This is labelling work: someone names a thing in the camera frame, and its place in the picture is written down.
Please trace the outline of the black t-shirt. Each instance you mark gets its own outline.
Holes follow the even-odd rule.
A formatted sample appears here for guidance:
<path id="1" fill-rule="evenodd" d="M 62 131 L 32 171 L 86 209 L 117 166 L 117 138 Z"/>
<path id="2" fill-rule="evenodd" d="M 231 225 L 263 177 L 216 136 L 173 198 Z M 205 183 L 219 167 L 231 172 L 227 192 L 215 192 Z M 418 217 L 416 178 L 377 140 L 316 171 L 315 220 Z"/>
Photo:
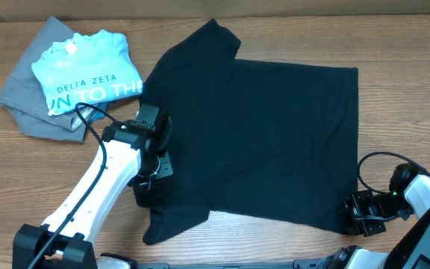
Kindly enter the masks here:
<path id="1" fill-rule="evenodd" d="M 357 190 L 358 70 L 237 58 L 211 20 L 169 49 L 140 101 L 172 118 L 173 173 L 149 191 L 152 245 L 224 211 L 344 233 Z"/>

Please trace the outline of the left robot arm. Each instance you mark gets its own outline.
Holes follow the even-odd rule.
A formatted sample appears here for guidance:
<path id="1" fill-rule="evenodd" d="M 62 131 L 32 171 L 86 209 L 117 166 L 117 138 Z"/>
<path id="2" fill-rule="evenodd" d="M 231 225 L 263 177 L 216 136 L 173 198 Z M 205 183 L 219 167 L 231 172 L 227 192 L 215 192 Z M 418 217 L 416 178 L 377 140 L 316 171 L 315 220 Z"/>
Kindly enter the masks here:
<path id="1" fill-rule="evenodd" d="M 121 255 L 97 257 L 94 244 L 122 190 L 148 191 L 165 171 L 172 129 L 168 116 L 107 126 L 96 136 L 96 157 L 70 195 L 40 226 L 25 224 L 16 233 L 13 268 L 135 268 L 136 261 Z"/>

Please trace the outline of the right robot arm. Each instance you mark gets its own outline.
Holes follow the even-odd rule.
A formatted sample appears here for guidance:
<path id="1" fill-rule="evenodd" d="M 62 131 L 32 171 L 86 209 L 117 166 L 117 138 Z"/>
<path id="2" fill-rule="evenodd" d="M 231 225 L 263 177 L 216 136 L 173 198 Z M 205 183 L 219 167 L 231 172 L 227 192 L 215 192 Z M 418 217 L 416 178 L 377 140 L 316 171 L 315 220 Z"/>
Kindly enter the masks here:
<path id="1" fill-rule="evenodd" d="M 430 268 L 430 174 L 420 166 L 398 165 L 387 193 L 353 193 L 343 201 L 338 214 L 346 223 L 344 232 L 366 237 L 385 232 L 385 224 L 391 220 L 414 215 L 417 222 L 388 253 L 351 245 L 321 259 L 316 268 Z"/>

